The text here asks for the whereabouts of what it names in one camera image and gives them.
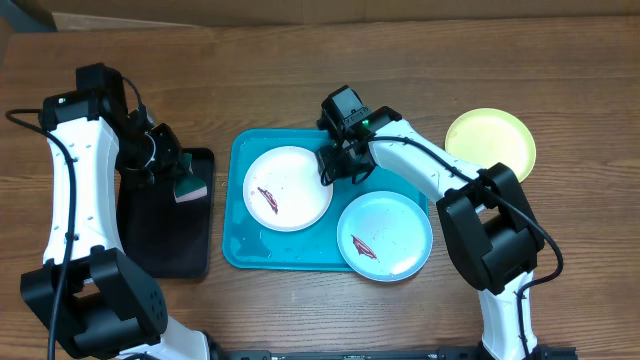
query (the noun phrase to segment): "food residue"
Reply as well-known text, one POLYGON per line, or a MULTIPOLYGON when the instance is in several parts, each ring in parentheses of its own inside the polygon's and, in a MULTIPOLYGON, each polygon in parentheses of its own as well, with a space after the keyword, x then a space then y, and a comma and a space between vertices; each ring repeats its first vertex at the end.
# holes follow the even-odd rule
POLYGON ((267 202, 269 203, 269 206, 271 206, 271 209, 277 215, 278 214, 278 203, 276 203, 276 200, 273 198, 273 195, 271 195, 271 193, 269 191, 263 190, 261 188, 258 188, 258 191, 260 191, 260 194, 262 194, 262 196, 264 196, 264 198, 267 199, 267 202))
POLYGON ((353 237, 353 245, 356 246, 359 255, 368 256, 372 259, 378 259, 373 250, 371 250, 371 248, 368 247, 367 244, 364 243, 364 241, 358 239, 355 235, 351 235, 351 237, 353 237))

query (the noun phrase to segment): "green sponge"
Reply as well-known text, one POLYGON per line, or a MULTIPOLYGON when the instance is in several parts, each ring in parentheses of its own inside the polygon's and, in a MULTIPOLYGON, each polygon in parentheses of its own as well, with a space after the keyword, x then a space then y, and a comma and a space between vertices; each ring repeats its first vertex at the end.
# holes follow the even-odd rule
POLYGON ((192 159, 193 156, 191 154, 183 153, 179 160, 182 167, 187 169, 187 173, 176 178, 173 188, 173 196, 177 203, 207 196, 207 184, 199 177, 193 175, 193 171, 191 169, 192 159))

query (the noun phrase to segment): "teal tray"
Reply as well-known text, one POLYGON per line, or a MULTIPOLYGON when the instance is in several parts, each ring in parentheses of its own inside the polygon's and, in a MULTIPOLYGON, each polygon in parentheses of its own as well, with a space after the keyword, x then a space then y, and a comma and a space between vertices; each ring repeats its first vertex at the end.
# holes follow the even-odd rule
POLYGON ((254 220, 242 198, 242 183, 251 164, 280 146, 315 151, 328 143, 328 133, 318 130, 251 129, 236 138, 231 148, 222 233, 222 253, 229 263, 243 269, 353 271, 336 240, 338 220, 351 201, 372 191, 393 191, 415 201, 428 215, 427 198, 422 193, 394 173, 376 168, 360 185, 353 185, 351 179, 336 181, 329 209, 306 229, 279 232, 254 220))

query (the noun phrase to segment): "wooden table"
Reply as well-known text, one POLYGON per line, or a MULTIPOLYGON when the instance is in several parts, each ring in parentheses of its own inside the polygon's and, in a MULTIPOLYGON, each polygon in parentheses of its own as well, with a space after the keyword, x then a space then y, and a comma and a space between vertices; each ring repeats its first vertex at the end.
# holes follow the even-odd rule
MULTIPOLYGON (((74 69, 94 62, 133 78, 183 145, 217 156, 209 275, 160 284, 175 318, 226 349, 424 349, 480 340, 478 297, 452 266, 434 211, 431 257, 398 284, 352 273, 239 270, 223 258, 234 138, 252 127, 314 127, 322 100, 349 84, 438 144, 470 109, 520 117, 538 151, 524 188, 566 259, 559 279, 533 291, 535 332, 542 343, 577 346, 582 359, 640 357, 640 18, 16 35, 0 74, 0 110, 41 106, 74 89, 74 69)), ((49 236, 48 146, 0 121, 0 164, 0 357, 44 358, 45 328, 18 289, 20 274, 40 266, 49 236)), ((537 274, 554 267, 547 247, 537 274)))

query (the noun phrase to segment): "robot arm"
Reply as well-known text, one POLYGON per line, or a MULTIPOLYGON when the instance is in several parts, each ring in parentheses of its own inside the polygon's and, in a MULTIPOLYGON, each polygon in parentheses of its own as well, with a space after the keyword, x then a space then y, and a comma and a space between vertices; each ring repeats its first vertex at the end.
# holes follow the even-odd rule
MULTIPOLYGON (((322 109, 318 126, 329 130, 334 141, 316 152, 323 182, 352 177, 355 184, 380 166, 402 176, 427 195, 438 208, 451 260, 465 280, 478 290, 484 319, 484 348, 494 359, 524 358, 516 292, 533 278, 536 253, 542 249, 543 239, 507 209, 499 208, 500 215, 485 224, 476 214, 485 207, 496 206, 479 191, 478 187, 485 186, 508 198, 533 219, 513 172, 502 164, 482 170, 447 154, 420 136, 395 111, 387 107, 369 111, 346 86, 329 95, 322 109), (397 140, 378 141, 383 137, 397 140), (426 147, 473 182, 455 176, 418 147, 403 143, 405 138, 426 147)), ((531 353, 537 339, 531 329, 528 290, 525 297, 524 328, 531 353)))
MULTIPOLYGON (((56 340, 74 358, 211 358, 212 344, 167 314, 157 282, 124 255, 116 224, 114 172, 136 188, 173 180, 187 171, 168 126, 155 126, 146 108, 128 113, 123 78, 103 64, 76 70, 77 90, 45 99, 40 124, 74 159, 77 185, 75 235, 56 340), (93 282, 99 292, 76 294, 93 282)), ((54 168, 53 219, 42 269, 22 275, 24 301, 51 327, 54 289, 65 252, 69 175, 50 142, 54 168)))

